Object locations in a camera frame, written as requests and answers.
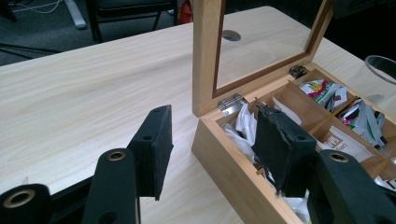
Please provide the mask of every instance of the black chair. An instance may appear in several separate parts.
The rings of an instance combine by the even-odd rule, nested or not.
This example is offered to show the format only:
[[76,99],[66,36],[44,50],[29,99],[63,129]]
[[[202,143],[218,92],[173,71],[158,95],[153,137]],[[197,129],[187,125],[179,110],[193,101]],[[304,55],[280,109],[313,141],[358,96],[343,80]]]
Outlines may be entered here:
[[126,21],[155,17],[153,30],[157,28],[161,13],[173,10],[177,25],[177,0],[85,0],[92,38],[103,42],[99,23]]

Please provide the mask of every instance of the cable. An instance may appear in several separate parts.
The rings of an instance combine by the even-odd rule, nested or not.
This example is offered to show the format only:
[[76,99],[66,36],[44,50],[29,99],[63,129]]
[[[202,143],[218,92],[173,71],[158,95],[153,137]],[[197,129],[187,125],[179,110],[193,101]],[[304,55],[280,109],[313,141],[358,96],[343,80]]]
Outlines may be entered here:
[[56,4],[55,7],[53,9],[51,9],[50,11],[38,11],[38,10],[35,10],[35,8],[38,8],[38,7],[28,7],[28,6],[24,5],[24,4],[12,4],[12,6],[16,6],[16,7],[25,7],[24,9],[18,9],[18,10],[14,10],[12,12],[31,10],[31,11],[33,11],[35,13],[49,14],[49,13],[53,12],[59,6],[59,3],[62,2],[62,1],[63,0],[57,0],[56,3],[49,3],[49,4],[46,4],[46,5],[38,6],[38,7],[48,7],[48,6]]

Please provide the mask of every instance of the open wooden box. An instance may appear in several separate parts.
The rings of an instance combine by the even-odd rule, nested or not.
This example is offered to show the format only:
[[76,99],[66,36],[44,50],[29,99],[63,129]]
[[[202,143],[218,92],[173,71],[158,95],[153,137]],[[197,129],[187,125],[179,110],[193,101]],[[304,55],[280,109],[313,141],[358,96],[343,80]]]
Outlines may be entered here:
[[[275,96],[278,101],[300,117],[302,120],[301,126],[317,139],[322,138],[331,126],[338,128],[364,145],[373,154],[372,157],[361,162],[362,167],[371,178],[376,178],[379,175],[383,179],[396,178],[396,166],[391,160],[396,155],[396,120],[394,118],[387,115],[386,111],[373,105],[374,110],[379,110],[386,115],[386,122],[382,129],[382,134],[388,140],[384,147],[387,154],[385,156],[335,116],[340,109],[333,113],[328,112],[298,87],[302,82],[316,79],[326,79],[345,86],[339,79],[318,65],[311,63],[320,39],[323,37],[332,17],[332,1],[323,0],[320,3],[312,29],[306,29],[297,21],[270,7],[227,15],[227,20],[230,20],[224,21],[224,8],[224,0],[194,2],[192,106],[193,113],[200,120],[192,145],[192,152],[244,222],[301,223],[302,221],[281,197],[276,196],[275,188],[262,175],[257,174],[255,166],[222,130],[223,124],[236,119],[237,112],[223,112],[219,109],[219,105],[222,105],[225,99],[233,98],[232,96],[235,94],[242,96],[243,101],[248,103],[251,112],[257,110],[255,105],[260,102],[273,105],[272,97]],[[272,59],[275,59],[268,60],[260,68],[252,66],[252,72],[245,72],[242,68],[242,74],[234,76],[234,80],[225,78],[225,81],[221,81],[223,77],[220,76],[219,70],[224,68],[221,68],[220,52],[221,56],[226,55],[227,50],[244,51],[243,53],[247,54],[251,52],[253,54],[252,59],[249,58],[244,62],[251,63],[251,61],[261,57],[256,55],[257,51],[265,51],[265,49],[259,47],[257,47],[258,50],[255,50],[254,46],[252,47],[244,42],[241,44],[242,47],[238,47],[236,41],[235,43],[221,41],[223,29],[229,29],[230,27],[242,33],[242,39],[245,37],[249,39],[249,36],[244,33],[244,29],[253,30],[254,33],[256,28],[260,26],[260,22],[262,23],[262,21],[256,20],[258,15],[267,16],[265,19],[266,22],[270,23],[270,26],[265,27],[266,29],[280,31],[280,34],[266,35],[263,38],[277,39],[289,32],[294,34],[291,35],[291,39],[293,39],[300,37],[300,35],[296,35],[296,31],[298,31],[298,34],[304,34],[308,31],[305,35],[307,36],[306,42],[295,40],[295,43],[299,42],[300,45],[303,45],[301,49],[287,51],[280,59],[277,57],[278,53],[273,53],[272,55],[275,55],[275,57],[272,57]],[[248,22],[239,22],[240,25],[236,25],[240,20]],[[286,28],[279,28],[281,26],[276,23],[276,20],[285,22]],[[285,49],[292,48],[290,45],[285,45],[285,42],[274,44],[274,46],[275,48],[285,46]],[[295,79],[289,74],[289,70],[295,65],[303,65],[308,74]],[[226,73],[231,73],[238,66],[241,66],[241,64],[237,64]],[[347,94],[348,102],[344,103],[342,108],[345,108],[359,96],[356,91],[350,88],[348,88]]]

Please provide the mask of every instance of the light wood tabletop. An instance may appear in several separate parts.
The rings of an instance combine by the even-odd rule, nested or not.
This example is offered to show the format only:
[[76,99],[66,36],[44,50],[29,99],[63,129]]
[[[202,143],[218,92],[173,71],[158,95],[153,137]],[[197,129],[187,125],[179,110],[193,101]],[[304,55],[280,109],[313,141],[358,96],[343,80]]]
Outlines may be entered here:
[[[314,62],[346,84],[363,61],[324,39]],[[191,153],[192,23],[0,67],[0,193],[40,183],[53,194],[126,147],[148,112],[172,106],[174,148],[142,223],[242,223]]]

